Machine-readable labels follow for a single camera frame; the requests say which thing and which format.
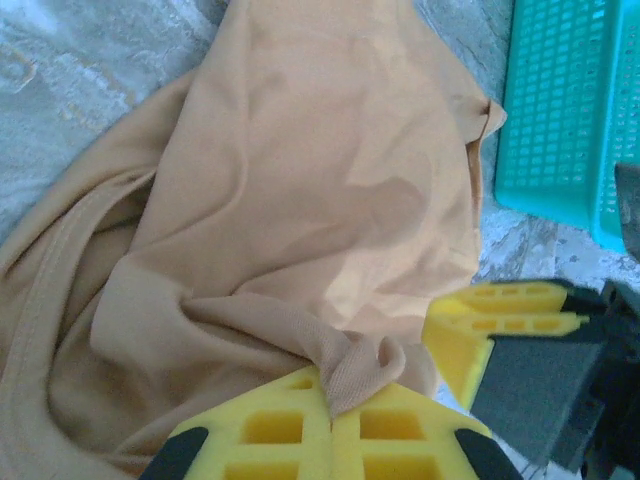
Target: marble floor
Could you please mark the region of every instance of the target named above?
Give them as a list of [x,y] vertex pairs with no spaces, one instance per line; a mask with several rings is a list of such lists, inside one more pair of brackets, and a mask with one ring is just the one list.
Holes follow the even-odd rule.
[[[419,14],[497,100],[513,1],[416,0]],[[224,0],[0,1],[0,243],[93,139],[200,62],[225,6]],[[632,259],[601,250],[585,232],[495,203],[497,143],[494,136],[484,148],[477,280],[561,276],[600,287],[608,277],[640,288]]]

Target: tan cloth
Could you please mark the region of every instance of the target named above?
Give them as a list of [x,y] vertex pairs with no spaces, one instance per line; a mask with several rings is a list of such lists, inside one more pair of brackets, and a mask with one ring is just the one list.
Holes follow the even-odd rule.
[[414,343],[477,267],[503,120],[410,0],[233,0],[0,250],[0,478],[130,478],[310,362],[333,415],[433,393]]

